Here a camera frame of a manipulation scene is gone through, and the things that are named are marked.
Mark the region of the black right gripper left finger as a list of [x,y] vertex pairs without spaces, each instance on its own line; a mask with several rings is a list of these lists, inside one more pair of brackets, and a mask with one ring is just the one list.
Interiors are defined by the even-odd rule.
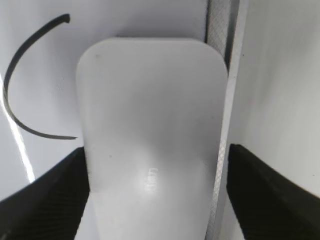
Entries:
[[85,150],[0,202],[2,240],[73,240],[89,197]]

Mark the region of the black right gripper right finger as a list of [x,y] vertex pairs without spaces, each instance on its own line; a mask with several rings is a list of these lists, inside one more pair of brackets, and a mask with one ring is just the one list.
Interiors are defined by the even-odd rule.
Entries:
[[246,240],[318,240],[320,199],[231,144],[227,194]]

